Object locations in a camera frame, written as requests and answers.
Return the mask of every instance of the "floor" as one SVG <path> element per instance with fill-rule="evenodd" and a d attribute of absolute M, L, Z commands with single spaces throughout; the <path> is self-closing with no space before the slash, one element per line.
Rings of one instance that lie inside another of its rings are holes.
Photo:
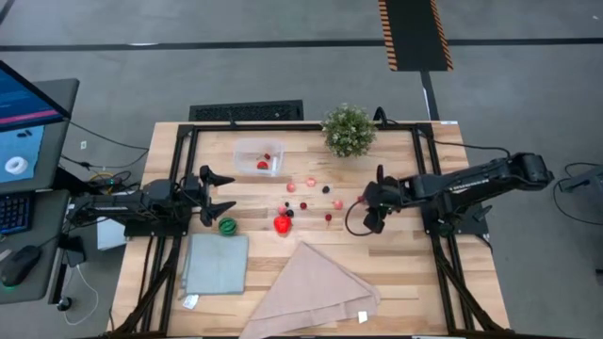
<path fill-rule="evenodd" d="M 0 1 L 0 6 L 12 0 Z M 597 0 L 438 0 L 448 39 L 603 36 Z M 0 45 L 379 39 L 367 0 L 16 0 Z M 570 162 L 603 161 L 599 129 L 603 45 L 450 47 L 455 70 L 432 73 L 440 118 L 458 121 L 470 144 L 541 154 L 558 178 Z M 340 103 L 385 108 L 397 120 L 428 118 L 418 73 L 391 73 L 383 48 L 15 52 L 0 57 L 28 79 L 76 77 L 73 120 L 123 142 L 147 145 L 157 121 L 184 121 L 190 105 L 302 99 L 319 120 Z M 80 150 L 80 141 L 88 148 Z M 138 154 L 70 129 L 63 152 L 91 163 L 125 164 Z M 469 150 L 472 164 L 499 156 Z M 90 173 L 71 164 L 83 179 Z M 139 178 L 143 164 L 131 168 Z M 603 228 L 562 216 L 551 190 L 492 200 L 488 215 L 498 276 L 513 328 L 597 338 L 603 332 Z M 603 220 L 584 192 L 562 196 L 574 215 Z M 88 248 L 95 230 L 83 230 Z M 106 329 L 122 249 L 90 251 L 82 266 L 101 295 L 98 310 L 67 326 L 46 300 L 0 306 L 3 338 L 81 337 Z M 78 276 L 69 317 L 93 297 Z"/>

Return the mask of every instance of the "small plant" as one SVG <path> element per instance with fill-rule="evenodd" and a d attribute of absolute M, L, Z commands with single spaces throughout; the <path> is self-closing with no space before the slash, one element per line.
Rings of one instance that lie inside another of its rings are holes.
<path fill-rule="evenodd" d="M 366 111 L 355 105 L 342 104 L 322 122 L 324 144 L 337 157 L 366 154 L 376 130 Z"/>

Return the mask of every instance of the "pink ball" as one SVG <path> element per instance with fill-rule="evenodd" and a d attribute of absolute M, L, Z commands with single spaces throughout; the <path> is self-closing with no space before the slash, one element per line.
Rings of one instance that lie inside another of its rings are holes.
<path fill-rule="evenodd" d="M 333 202 L 333 207 L 334 207 L 336 210 L 340 210 L 340 209 L 342 209 L 342 208 L 343 208 L 343 202 L 342 202 L 342 201 L 334 201 L 334 202 Z"/>

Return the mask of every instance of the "beige cloth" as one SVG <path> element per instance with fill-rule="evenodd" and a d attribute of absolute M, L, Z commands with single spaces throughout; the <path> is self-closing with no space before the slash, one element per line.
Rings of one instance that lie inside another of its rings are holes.
<path fill-rule="evenodd" d="M 259 339 L 285 331 L 377 313 L 377 289 L 316 249 L 300 243 L 239 339 Z"/>

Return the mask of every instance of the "keyboard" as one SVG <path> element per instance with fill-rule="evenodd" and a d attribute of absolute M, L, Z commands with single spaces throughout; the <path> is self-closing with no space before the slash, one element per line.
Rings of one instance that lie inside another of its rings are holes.
<path fill-rule="evenodd" d="M 31 228 L 34 192 L 0 196 L 0 234 L 14 234 Z"/>
<path fill-rule="evenodd" d="M 302 121 L 301 100 L 226 105 L 193 105 L 189 121 Z"/>

